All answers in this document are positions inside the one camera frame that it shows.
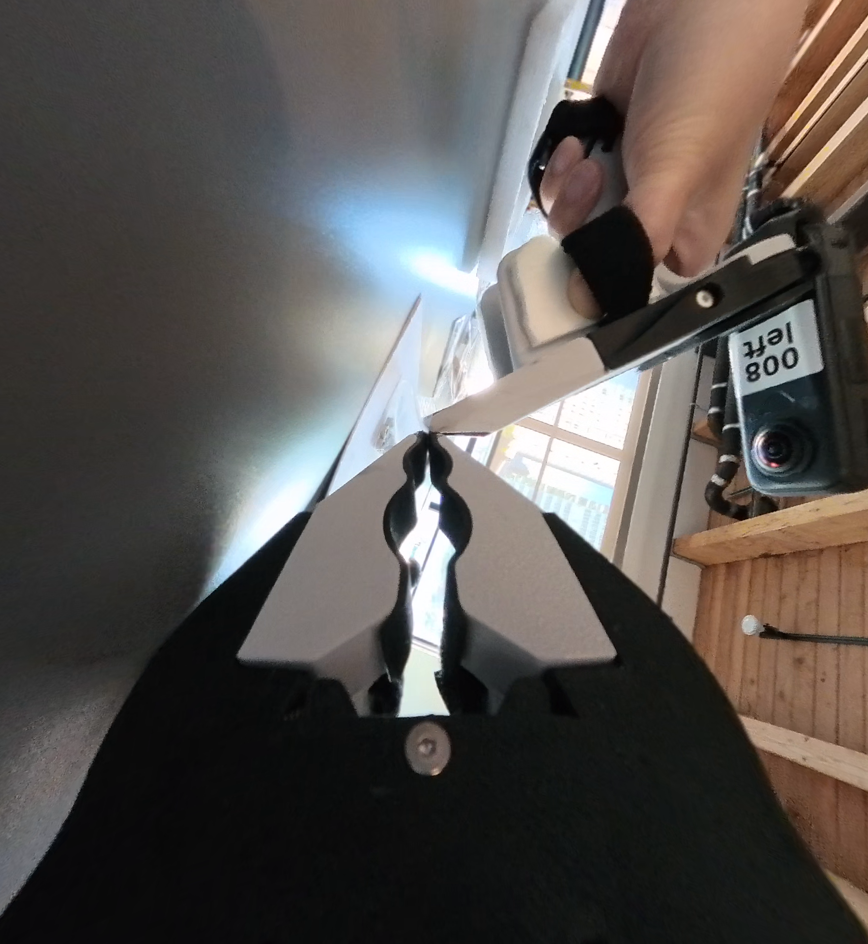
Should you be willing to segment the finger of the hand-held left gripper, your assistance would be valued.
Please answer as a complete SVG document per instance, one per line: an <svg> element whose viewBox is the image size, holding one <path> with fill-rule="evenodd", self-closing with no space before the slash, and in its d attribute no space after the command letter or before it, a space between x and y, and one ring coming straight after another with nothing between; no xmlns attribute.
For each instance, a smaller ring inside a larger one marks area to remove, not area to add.
<svg viewBox="0 0 868 944"><path fill-rule="evenodd" d="M594 344L584 337L576 338L549 349L485 390L432 414L428 431L439 435L498 432L605 377L606 366Z"/></svg>

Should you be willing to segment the white ball marker on rod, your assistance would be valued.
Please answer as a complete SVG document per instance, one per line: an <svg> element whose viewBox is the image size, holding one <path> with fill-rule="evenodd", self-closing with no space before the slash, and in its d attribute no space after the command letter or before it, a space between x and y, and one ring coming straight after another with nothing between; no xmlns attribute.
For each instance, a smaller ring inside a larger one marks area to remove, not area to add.
<svg viewBox="0 0 868 944"><path fill-rule="evenodd" d="M868 648L868 636L782 631L752 615L741 620L740 628L746 636L765 640Z"/></svg>

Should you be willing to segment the large multi-pane window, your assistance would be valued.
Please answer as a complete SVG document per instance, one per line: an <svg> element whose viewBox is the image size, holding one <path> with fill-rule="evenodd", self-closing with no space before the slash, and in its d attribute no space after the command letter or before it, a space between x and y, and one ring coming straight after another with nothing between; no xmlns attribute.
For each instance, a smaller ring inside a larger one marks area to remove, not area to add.
<svg viewBox="0 0 868 944"><path fill-rule="evenodd" d="M543 512L554 513L612 558L632 492L652 371L561 399L487 436L452 442ZM402 544L418 580L413 591L413 643L435 652L442 634L447 539L437 531L440 495L427 476L416 491L418 523Z"/></svg>

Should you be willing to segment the dark grey desk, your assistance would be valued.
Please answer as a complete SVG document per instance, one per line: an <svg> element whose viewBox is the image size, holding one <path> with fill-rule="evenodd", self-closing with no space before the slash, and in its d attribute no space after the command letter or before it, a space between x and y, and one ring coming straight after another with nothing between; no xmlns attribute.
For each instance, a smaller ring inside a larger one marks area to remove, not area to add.
<svg viewBox="0 0 868 944"><path fill-rule="evenodd" d="M145 664L473 308L580 2L0 2L0 913Z"/></svg>

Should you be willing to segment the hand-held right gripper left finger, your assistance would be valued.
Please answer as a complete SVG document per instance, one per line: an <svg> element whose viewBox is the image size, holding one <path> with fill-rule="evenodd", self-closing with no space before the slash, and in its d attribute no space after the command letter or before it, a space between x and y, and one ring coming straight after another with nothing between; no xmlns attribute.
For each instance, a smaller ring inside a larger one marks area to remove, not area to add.
<svg viewBox="0 0 868 944"><path fill-rule="evenodd" d="M423 480L424 436L413 433L320 502L239 661L334 679L359 714L398 714L413 588L400 548L417 523Z"/></svg>

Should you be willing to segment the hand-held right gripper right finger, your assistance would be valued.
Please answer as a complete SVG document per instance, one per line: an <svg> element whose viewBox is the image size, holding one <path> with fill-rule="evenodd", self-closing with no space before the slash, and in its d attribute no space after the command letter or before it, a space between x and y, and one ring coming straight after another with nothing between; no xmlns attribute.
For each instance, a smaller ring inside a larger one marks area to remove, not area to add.
<svg viewBox="0 0 868 944"><path fill-rule="evenodd" d="M495 712L520 679L609 665L614 645L540 509L432 437L445 572L437 682L450 714Z"/></svg>

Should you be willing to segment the person's left hand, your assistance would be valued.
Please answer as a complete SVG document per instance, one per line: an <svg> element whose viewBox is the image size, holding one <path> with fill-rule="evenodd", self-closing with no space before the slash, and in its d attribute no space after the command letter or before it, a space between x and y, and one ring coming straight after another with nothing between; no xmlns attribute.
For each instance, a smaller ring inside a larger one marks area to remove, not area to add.
<svg viewBox="0 0 868 944"><path fill-rule="evenodd" d="M625 3L593 88L625 118L625 202L657 265L689 277L715 260L808 7Z"/></svg>

